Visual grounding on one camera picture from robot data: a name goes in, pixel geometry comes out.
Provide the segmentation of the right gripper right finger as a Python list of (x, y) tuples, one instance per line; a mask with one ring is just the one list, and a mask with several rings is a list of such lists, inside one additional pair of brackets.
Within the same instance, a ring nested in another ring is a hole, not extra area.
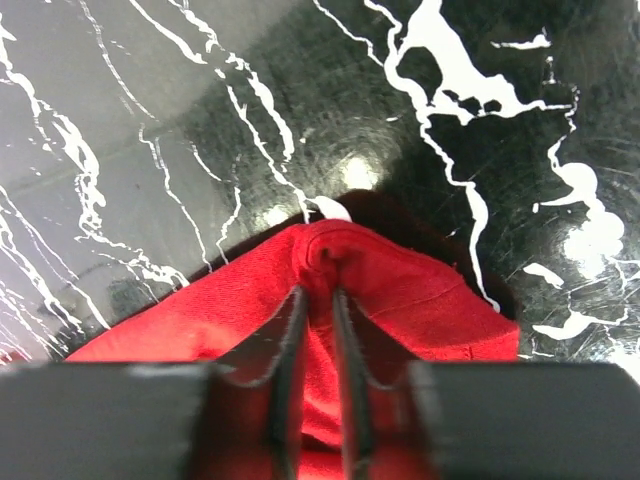
[(347, 292), (332, 298), (342, 458), (348, 479), (418, 479), (420, 442), (407, 367), (417, 358)]

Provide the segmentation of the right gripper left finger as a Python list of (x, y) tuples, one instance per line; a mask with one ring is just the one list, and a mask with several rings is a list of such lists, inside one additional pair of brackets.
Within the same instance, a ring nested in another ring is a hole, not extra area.
[(301, 450), (308, 294), (295, 286), (275, 313), (216, 364), (214, 477), (295, 479)]

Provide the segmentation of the dark red t shirt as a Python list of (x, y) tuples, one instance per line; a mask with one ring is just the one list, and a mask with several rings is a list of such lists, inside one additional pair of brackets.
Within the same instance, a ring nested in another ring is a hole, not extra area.
[(74, 362), (214, 360), (261, 327), (295, 286), (310, 296), (299, 475), (339, 479), (332, 295), (343, 287), (374, 323), (424, 360), (513, 361), (518, 326), (450, 262), (341, 220), (287, 227), (238, 259), (130, 317)]

